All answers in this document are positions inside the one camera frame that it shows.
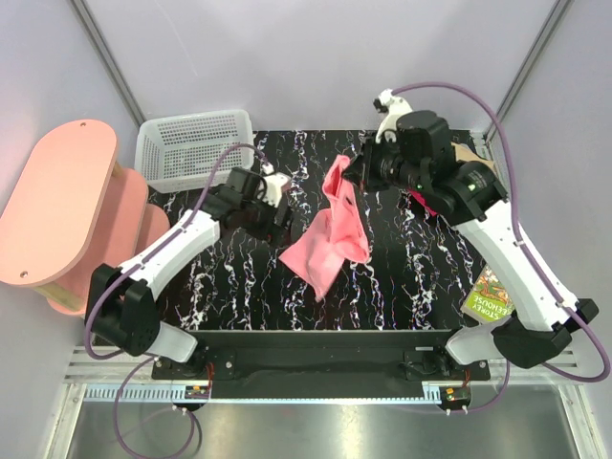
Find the pink t-shirt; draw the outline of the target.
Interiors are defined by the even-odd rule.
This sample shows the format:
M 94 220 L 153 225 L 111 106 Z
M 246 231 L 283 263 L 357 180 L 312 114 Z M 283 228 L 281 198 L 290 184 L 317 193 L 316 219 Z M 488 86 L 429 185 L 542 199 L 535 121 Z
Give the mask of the pink t-shirt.
M 329 207 L 320 210 L 300 238 L 279 256 L 312 287 L 316 301 L 328 294 L 345 261 L 364 264 L 370 258 L 353 185 L 342 178 L 349 164 L 347 156 L 336 156 L 321 187 Z

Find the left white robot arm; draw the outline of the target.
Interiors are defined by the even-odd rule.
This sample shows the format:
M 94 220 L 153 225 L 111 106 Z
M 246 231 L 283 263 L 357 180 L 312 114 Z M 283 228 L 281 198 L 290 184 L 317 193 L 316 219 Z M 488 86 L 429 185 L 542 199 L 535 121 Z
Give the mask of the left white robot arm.
M 238 203 L 208 196 L 146 250 L 116 268 L 100 265 L 85 318 L 87 354 L 98 361 L 122 353 L 167 358 L 185 378 L 199 377 L 207 356 L 194 336 L 160 320 L 158 297 L 193 258 L 236 230 L 282 247 L 290 242 L 292 220 L 285 195 Z

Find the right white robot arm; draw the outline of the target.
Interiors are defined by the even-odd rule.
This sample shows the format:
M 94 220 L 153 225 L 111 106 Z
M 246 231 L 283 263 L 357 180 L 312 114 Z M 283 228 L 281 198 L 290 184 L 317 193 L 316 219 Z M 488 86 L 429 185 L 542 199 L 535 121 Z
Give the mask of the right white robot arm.
M 366 192 L 391 186 L 420 194 L 483 256 L 514 311 L 455 332 L 434 355 L 437 373 L 455 379 L 470 363 L 505 358 L 524 369 L 559 355 L 599 308 L 555 277 L 512 219 L 512 203 L 492 169 L 461 160 L 446 120 L 429 110 L 388 111 L 343 178 Z

